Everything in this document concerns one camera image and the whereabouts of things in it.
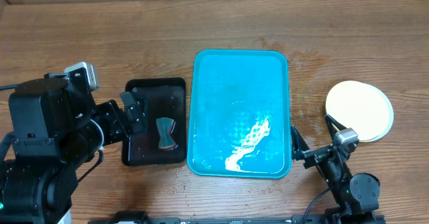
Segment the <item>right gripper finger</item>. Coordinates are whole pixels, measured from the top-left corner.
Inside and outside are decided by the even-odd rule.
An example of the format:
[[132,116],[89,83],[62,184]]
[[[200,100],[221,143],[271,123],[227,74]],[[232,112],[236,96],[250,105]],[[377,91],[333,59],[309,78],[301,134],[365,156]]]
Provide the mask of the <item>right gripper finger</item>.
[[326,125],[332,139],[334,138],[340,139],[345,137],[344,130],[346,129],[346,127],[344,125],[340,124],[329,114],[326,114],[324,116],[324,119],[326,121]]
[[290,127],[290,131],[292,138],[292,158],[294,160],[303,160],[304,154],[309,152],[310,148],[294,125]]

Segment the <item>yellow-green plate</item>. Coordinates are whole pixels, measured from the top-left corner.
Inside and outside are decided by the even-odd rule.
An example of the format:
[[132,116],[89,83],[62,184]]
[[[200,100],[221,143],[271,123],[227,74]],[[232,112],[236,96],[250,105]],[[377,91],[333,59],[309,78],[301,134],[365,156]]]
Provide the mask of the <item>yellow-green plate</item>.
[[385,101],[363,82],[347,80],[334,85],[326,96],[325,110],[340,124],[352,128],[361,142],[376,137],[388,124]]

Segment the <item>green and red sponge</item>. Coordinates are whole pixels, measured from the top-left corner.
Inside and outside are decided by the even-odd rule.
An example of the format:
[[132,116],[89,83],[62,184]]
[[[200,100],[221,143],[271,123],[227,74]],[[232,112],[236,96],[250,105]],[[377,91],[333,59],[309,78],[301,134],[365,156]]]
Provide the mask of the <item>green and red sponge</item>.
[[176,147],[176,142],[172,138],[172,133],[176,122],[168,117],[156,119],[158,134],[160,137],[158,148],[161,150],[170,150]]

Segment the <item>light blue plate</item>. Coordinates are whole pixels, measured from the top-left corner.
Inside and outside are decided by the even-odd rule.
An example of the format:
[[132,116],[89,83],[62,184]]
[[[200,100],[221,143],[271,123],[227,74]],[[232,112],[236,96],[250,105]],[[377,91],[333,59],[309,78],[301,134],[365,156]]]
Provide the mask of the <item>light blue plate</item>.
[[383,98],[383,100],[385,101],[385,104],[387,106],[388,113],[389,113],[388,124],[385,127],[385,129],[383,130],[383,132],[378,134],[376,137],[374,137],[372,139],[363,140],[363,142],[376,142],[376,141],[380,140],[381,138],[383,138],[390,131],[390,129],[393,125],[394,111],[393,111],[393,106],[392,106],[390,100],[387,98],[387,96],[381,90],[379,90],[377,87],[375,87],[373,85],[369,85],[369,86]]

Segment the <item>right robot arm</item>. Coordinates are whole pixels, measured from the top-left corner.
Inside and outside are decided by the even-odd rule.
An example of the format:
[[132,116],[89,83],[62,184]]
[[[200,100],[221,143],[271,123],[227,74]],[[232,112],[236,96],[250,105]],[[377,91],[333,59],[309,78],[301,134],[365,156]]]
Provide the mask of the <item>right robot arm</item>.
[[[329,114],[324,116],[332,142],[311,150],[295,126],[290,127],[292,158],[302,160],[305,169],[315,167],[327,184],[308,205],[303,215],[292,219],[295,223],[385,223],[384,216],[375,215],[379,208],[380,181],[369,173],[351,174],[346,161],[356,150],[359,138],[355,130],[340,124]],[[313,206],[331,193],[336,207],[324,214],[311,215]]]

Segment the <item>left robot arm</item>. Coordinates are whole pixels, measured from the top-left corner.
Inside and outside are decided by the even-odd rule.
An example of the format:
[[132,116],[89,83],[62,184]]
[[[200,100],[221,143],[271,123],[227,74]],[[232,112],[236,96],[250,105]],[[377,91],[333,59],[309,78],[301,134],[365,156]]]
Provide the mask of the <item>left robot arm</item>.
[[1,142],[1,222],[59,223],[81,181],[77,169],[105,145],[146,130],[140,103],[121,93],[97,105],[75,71],[23,82],[9,96],[13,131]]

